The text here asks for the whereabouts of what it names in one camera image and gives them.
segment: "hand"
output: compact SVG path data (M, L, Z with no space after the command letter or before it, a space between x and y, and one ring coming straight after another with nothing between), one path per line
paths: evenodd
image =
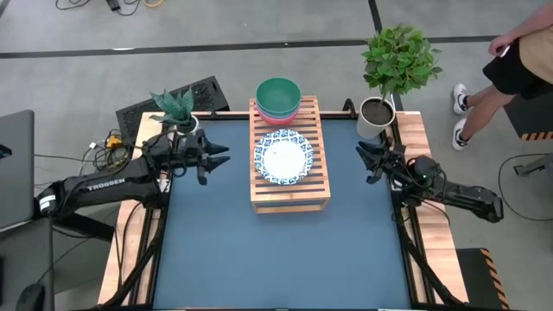
M487 52L493 56L499 56L503 47L510 45L514 39L509 35L500 35L490 42L490 47L487 49Z

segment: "plate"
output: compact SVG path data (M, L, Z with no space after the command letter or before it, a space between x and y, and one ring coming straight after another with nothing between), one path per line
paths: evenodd
M254 150L254 163L267 181L293 185L313 166L313 147L295 130L277 130L259 140Z

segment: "power strip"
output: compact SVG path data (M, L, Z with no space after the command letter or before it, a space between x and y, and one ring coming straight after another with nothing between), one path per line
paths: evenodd
M119 6L118 0L105 0L107 1L107 4L110 6L111 12L115 12L116 10L120 10L121 7Z

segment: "green bowl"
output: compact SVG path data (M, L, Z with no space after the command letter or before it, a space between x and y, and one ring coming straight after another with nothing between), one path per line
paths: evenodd
M257 106L270 117L287 117L300 106L302 92L293 81L271 78L257 87Z

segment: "yellow connector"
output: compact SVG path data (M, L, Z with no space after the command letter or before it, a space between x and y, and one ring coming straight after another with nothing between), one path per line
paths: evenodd
M118 149L123 147L123 141L119 135L110 135L105 144L107 149Z

